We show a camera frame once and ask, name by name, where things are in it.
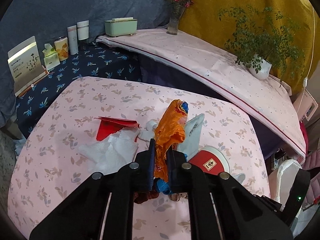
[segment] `pink bedsheet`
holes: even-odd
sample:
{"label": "pink bedsheet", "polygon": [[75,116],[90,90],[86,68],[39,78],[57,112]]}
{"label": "pink bedsheet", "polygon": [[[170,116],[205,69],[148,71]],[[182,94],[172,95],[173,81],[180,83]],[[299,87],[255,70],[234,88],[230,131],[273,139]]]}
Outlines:
{"label": "pink bedsheet", "polygon": [[263,81],[253,77],[235,64],[234,55],[181,31],[177,36],[166,34],[166,29],[99,36],[97,41],[143,54],[201,81],[270,128],[304,162],[306,145],[288,93],[271,77]]}
{"label": "pink bedsheet", "polygon": [[[144,128],[151,119],[159,121],[176,98],[188,102],[188,119],[205,114],[199,147],[219,148],[231,174],[246,175],[242,185],[247,190],[269,196],[258,139],[248,115],[237,106],[167,87],[85,77],[73,81],[47,109],[20,153],[8,196],[8,215],[16,227],[29,238],[31,230],[90,176],[89,160],[77,149],[96,142],[100,120],[94,117],[127,118]],[[148,143],[138,143],[138,151],[148,148]],[[161,236],[190,239],[187,200],[174,202],[161,194],[134,205],[133,239]]]}

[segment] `red envelope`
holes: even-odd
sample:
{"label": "red envelope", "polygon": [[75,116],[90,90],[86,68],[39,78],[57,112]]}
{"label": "red envelope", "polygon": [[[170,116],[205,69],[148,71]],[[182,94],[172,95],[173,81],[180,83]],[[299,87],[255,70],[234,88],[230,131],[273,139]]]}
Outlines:
{"label": "red envelope", "polygon": [[111,117],[99,116],[100,126],[97,133],[97,141],[102,141],[107,138],[110,134],[120,131],[124,127],[138,128],[139,124],[135,120],[119,119]]}

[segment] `tissue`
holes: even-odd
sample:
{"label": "tissue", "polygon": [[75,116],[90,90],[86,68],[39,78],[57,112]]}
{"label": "tissue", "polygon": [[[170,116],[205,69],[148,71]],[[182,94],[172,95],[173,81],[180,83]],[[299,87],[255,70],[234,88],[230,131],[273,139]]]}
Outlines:
{"label": "tissue", "polygon": [[102,141],[79,146],[80,154],[90,160],[88,171],[107,175],[132,162],[138,150],[138,143],[134,141],[138,133],[138,128],[123,128]]}
{"label": "tissue", "polygon": [[48,43],[44,45],[45,49],[42,51],[44,54],[44,65],[47,70],[51,70],[60,64],[59,56],[56,50]]}
{"label": "tissue", "polygon": [[146,123],[146,131],[140,129],[138,138],[145,142],[150,142],[151,139],[155,137],[154,130],[157,128],[158,124],[154,120],[150,120]]}

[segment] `metal screw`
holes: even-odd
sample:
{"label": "metal screw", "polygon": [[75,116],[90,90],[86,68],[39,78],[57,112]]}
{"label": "metal screw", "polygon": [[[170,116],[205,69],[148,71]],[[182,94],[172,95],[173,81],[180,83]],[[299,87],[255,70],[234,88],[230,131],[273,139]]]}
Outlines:
{"label": "metal screw", "polygon": [[102,174],[100,172],[95,172],[91,177],[93,179],[100,179],[102,177]]}
{"label": "metal screw", "polygon": [[221,172],[219,176],[221,179],[229,179],[230,178],[230,174],[225,171]]}
{"label": "metal screw", "polygon": [[191,169],[192,165],[190,163],[183,163],[181,167],[185,170]]}
{"label": "metal screw", "polygon": [[129,167],[133,170],[139,168],[139,163],[130,163]]}

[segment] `white cable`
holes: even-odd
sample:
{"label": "white cable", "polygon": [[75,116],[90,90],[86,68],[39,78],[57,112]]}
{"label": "white cable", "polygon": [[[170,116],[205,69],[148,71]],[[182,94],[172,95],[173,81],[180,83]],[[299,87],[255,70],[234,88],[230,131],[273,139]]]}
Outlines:
{"label": "white cable", "polygon": [[300,100],[300,104],[297,110],[297,113],[299,112],[300,106],[301,106],[301,102],[304,96],[304,90],[306,89],[307,83],[308,83],[308,76],[311,70],[311,66],[312,66],[312,60],[313,60],[313,51],[314,51],[314,47],[315,47],[315,36],[316,36],[316,20],[315,20],[315,9],[312,7],[312,13],[313,13],[313,43],[312,43],[312,54],[311,54],[311,62],[310,62],[310,67],[309,67],[309,71],[308,71],[308,75],[304,78],[303,80],[303,91],[302,91],[302,97]]}
{"label": "white cable", "polygon": [[310,63],[310,68],[308,71],[308,75],[307,78],[309,76],[310,73],[310,69],[311,69],[311,65],[312,65],[312,60],[313,60],[313,50],[315,47],[315,36],[316,36],[316,20],[315,20],[315,9],[312,7],[312,13],[313,13],[313,43],[312,43],[312,56],[311,56],[311,63]]}

